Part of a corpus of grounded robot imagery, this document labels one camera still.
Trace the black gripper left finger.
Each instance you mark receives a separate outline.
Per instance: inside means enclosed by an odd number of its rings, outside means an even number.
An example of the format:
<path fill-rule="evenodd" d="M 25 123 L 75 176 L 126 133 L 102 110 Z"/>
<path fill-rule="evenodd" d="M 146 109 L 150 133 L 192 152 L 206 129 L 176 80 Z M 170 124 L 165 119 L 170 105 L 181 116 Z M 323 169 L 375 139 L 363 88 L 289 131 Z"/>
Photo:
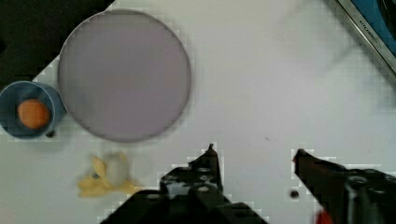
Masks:
<path fill-rule="evenodd" d="M 210 143 L 207 150 L 199 157 L 190 161 L 187 166 L 179 166 L 164 175 L 160 181 L 160 193 L 167 194 L 171 199 L 184 196 L 194 188 L 210 186 L 223 192 L 219 168 L 219 155 Z"/>

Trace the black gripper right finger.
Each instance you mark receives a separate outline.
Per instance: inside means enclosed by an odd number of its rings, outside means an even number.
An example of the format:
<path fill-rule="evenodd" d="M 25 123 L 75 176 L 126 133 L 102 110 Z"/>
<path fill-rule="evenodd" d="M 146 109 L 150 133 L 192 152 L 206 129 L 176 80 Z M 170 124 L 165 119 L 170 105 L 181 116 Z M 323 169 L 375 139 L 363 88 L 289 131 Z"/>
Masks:
<path fill-rule="evenodd" d="M 304 149 L 294 173 L 324 208 L 332 224 L 396 224 L 396 181 L 376 169 L 348 169 Z"/>

